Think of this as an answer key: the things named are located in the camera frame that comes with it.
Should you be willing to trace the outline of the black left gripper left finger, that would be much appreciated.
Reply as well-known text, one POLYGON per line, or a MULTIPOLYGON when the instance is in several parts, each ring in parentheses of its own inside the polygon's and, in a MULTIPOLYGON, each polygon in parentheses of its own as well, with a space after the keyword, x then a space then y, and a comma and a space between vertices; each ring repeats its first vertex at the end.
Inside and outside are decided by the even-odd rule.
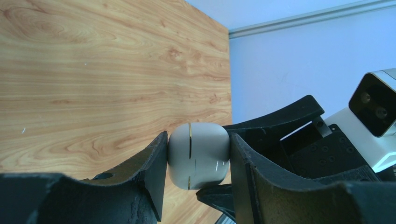
POLYGON ((162 219, 168 134, 92 179, 1 173, 3 224, 156 224, 162 219))

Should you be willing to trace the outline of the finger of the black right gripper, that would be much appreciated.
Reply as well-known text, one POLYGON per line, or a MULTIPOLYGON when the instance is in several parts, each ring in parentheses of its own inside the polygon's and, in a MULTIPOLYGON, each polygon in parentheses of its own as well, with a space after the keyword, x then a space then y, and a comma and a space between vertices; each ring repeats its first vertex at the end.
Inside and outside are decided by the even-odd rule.
POLYGON ((324 109, 312 95, 270 114, 223 126, 229 133, 238 134, 260 154, 273 149, 281 138, 324 114, 324 109))
POLYGON ((232 221, 236 221, 232 184, 216 185, 200 189, 196 193, 196 197, 198 201, 222 212, 232 221))

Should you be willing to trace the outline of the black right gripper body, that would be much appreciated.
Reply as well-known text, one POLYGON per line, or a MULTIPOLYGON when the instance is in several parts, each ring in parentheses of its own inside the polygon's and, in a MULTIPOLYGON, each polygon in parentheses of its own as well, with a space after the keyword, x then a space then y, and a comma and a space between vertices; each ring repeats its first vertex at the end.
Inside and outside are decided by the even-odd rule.
POLYGON ((341 180, 378 181, 379 178, 349 138, 336 125, 322 136, 313 123, 277 143, 272 161, 306 179, 328 176, 341 180))

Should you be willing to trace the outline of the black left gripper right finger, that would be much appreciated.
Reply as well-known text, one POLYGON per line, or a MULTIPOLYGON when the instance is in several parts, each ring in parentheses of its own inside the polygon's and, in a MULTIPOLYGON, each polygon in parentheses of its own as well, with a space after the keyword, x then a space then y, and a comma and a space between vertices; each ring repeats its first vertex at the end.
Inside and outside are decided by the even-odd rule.
POLYGON ((393 182, 302 178, 231 136, 231 178, 239 224, 393 224, 393 182))

